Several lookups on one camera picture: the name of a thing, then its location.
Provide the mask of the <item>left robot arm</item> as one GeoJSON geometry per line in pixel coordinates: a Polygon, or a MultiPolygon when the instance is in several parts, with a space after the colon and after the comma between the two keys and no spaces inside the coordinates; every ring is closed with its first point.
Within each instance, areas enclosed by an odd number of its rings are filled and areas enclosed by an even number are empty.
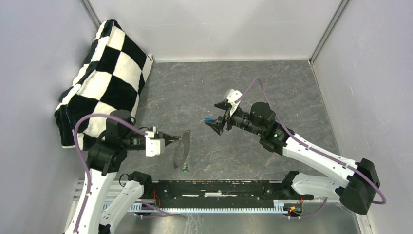
{"type": "Polygon", "coordinates": [[[152,195],[150,175],[132,172],[123,190],[104,209],[107,194],[122,162],[129,150],[143,150],[147,157],[162,154],[165,147],[182,137],[160,132],[156,127],[146,131],[137,129],[133,117],[127,110],[116,110],[110,114],[89,114],[82,117],[75,126],[74,135],[80,125],[91,118],[103,117],[106,129],[99,134],[95,144],[84,157],[79,142],[75,147],[85,167],[85,181],[73,218],[66,229],[67,234],[113,234],[120,221],[139,198],[152,195]]]}

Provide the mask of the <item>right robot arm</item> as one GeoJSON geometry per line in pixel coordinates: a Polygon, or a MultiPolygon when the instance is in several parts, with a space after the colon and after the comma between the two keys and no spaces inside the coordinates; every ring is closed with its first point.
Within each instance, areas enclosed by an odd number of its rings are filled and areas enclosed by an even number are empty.
{"type": "Polygon", "coordinates": [[[224,110],[217,119],[204,123],[221,135],[224,129],[238,127],[259,136],[259,143],[269,152],[300,161],[323,176],[306,175],[291,171],[283,180],[282,195],[294,199],[298,195],[312,195],[337,199],[352,212],[366,215],[375,196],[379,194],[380,180],[372,161],[355,161],[333,154],[286,128],[276,118],[268,103],[256,102],[250,112],[232,106],[228,101],[215,104],[224,110]]]}

